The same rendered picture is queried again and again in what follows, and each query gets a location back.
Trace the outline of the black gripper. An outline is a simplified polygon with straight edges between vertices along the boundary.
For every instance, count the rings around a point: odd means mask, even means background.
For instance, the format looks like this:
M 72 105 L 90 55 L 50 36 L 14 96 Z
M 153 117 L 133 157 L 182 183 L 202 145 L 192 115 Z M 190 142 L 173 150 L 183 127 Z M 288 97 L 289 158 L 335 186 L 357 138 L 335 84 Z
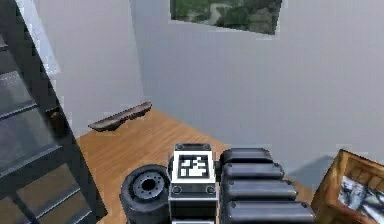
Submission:
M 119 194 L 126 224 L 169 224 L 169 185 L 163 165 L 144 165 L 127 175 Z

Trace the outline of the dark flat board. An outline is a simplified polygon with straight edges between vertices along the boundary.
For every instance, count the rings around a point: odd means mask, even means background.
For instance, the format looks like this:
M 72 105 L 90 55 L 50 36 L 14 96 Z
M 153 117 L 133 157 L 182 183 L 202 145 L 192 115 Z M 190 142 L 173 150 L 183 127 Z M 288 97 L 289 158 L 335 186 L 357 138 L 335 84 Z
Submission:
M 147 101 L 135 107 L 129 108 L 92 124 L 89 124 L 88 127 L 97 131 L 115 131 L 127 120 L 134 120 L 138 117 L 144 116 L 152 108 L 152 103 Z

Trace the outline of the green framed picture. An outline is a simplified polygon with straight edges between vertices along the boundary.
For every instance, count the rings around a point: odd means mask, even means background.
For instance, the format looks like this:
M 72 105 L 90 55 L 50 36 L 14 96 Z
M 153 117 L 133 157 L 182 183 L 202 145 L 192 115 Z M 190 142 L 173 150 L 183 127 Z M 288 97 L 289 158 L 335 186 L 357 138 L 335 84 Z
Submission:
M 171 19 L 274 35 L 283 0 L 169 0 Z

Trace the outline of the brown wooden crate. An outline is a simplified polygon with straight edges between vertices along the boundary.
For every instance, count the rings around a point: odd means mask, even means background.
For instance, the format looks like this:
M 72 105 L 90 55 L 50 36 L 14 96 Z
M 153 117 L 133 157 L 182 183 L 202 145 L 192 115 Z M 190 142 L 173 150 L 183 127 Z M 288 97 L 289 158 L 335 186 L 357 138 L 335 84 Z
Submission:
M 384 224 L 384 165 L 340 149 L 311 208 L 315 224 Z

